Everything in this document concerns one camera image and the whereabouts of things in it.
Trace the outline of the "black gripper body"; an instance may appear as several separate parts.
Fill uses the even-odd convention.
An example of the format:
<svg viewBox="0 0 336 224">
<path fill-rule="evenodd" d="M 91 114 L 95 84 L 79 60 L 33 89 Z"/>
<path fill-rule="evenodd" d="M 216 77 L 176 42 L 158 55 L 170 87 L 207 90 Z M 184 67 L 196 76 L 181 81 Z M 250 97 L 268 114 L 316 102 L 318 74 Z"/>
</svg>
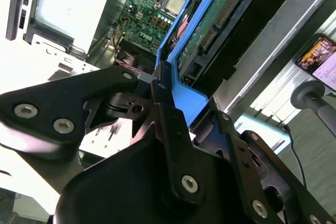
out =
<svg viewBox="0 0 336 224">
<path fill-rule="evenodd" d="M 251 223 L 229 162 L 198 147 L 194 155 L 194 177 L 205 189 L 198 207 L 170 197 L 163 145 L 144 140 L 73 178 L 54 223 Z"/>
</svg>

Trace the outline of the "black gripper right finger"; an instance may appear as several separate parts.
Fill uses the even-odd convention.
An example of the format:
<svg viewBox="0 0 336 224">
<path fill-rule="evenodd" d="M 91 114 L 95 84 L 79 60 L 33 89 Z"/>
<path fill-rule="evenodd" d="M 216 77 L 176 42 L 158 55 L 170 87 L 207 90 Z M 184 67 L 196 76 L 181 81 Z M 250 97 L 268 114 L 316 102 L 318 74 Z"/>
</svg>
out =
<svg viewBox="0 0 336 224">
<path fill-rule="evenodd" d="M 221 111 L 213 113 L 214 130 L 226 143 L 245 216 L 252 223 L 334 223 L 335 221 L 280 158 L 253 131 L 237 135 Z M 284 189 L 283 218 L 272 209 L 265 190 Z"/>
</svg>

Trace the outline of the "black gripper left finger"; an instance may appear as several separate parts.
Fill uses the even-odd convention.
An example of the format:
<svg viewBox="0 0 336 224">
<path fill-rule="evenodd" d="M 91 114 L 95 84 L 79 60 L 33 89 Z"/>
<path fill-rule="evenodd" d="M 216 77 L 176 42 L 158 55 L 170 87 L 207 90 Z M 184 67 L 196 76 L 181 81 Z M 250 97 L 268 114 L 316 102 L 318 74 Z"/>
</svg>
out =
<svg viewBox="0 0 336 224">
<path fill-rule="evenodd" d="M 172 67 L 161 61 L 150 82 L 122 66 L 91 71 L 1 95 L 1 146 L 39 158 L 74 156 L 84 136 L 118 118 L 133 122 L 131 143 L 160 141 L 168 195 L 190 206 L 204 189 L 190 167 L 193 147 L 172 96 Z"/>
</svg>

